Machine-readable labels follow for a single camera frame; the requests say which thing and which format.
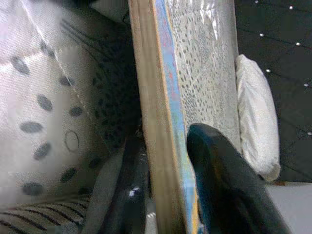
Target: black floor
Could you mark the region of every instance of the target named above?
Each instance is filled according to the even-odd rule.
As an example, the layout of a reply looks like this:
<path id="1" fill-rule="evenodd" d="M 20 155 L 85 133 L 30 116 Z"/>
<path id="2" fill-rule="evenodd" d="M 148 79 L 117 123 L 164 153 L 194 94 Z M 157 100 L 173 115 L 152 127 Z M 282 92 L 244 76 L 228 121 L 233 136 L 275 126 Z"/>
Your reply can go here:
<path id="1" fill-rule="evenodd" d="M 312 0 L 236 0 L 239 53 L 255 60 L 279 121 L 282 181 L 312 182 Z"/>

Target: blue painted edge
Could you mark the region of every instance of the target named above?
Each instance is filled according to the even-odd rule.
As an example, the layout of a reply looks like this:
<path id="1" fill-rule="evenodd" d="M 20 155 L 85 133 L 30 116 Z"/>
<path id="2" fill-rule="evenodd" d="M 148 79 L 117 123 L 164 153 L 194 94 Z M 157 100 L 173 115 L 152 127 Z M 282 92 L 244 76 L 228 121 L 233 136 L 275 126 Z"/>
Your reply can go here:
<path id="1" fill-rule="evenodd" d="M 180 170 L 181 184 L 183 186 L 188 233 L 191 234 L 193 233 L 192 211 L 194 205 L 196 205 L 196 203 L 194 203 L 195 175 L 193 174 L 186 149 L 185 124 L 176 72 L 175 45 L 164 0 L 155 0 L 155 8 L 160 52 L 162 56 L 161 62 L 166 78 L 166 95 L 169 100 L 169 111 L 172 121 L 173 140 Z"/>

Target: black plastic object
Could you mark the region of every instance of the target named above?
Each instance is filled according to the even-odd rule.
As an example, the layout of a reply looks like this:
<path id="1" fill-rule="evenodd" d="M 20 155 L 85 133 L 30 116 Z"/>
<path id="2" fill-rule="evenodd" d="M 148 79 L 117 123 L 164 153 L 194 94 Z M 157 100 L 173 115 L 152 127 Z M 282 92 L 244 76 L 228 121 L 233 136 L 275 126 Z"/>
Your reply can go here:
<path id="1" fill-rule="evenodd" d="M 263 182 L 217 129 L 191 125 L 187 149 L 210 233 L 216 225 L 223 234 L 290 234 Z"/>
<path id="2" fill-rule="evenodd" d="M 142 134 L 126 141 L 117 187 L 99 234 L 141 234 L 145 229 L 148 161 Z"/>

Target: wooden board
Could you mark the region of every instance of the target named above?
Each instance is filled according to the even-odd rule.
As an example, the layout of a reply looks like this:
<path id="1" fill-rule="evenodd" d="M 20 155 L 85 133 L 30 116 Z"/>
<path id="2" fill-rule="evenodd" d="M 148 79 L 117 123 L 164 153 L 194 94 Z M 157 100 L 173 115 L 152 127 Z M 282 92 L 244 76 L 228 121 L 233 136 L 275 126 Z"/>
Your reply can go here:
<path id="1" fill-rule="evenodd" d="M 143 130 L 160 234 L 197 233 L 195 177 L 164 0 L 129 0 Z"/>

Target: striped fabric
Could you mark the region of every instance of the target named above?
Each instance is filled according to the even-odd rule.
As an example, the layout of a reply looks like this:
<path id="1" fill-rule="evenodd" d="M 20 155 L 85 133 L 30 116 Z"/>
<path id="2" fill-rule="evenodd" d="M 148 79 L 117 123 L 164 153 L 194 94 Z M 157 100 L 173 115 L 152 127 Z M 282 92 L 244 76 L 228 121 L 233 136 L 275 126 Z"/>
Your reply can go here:
<path id="1" fill-rule="evenodd" d="M 78 234 L 90 196 L 0 211 L 1 234 Z"/>

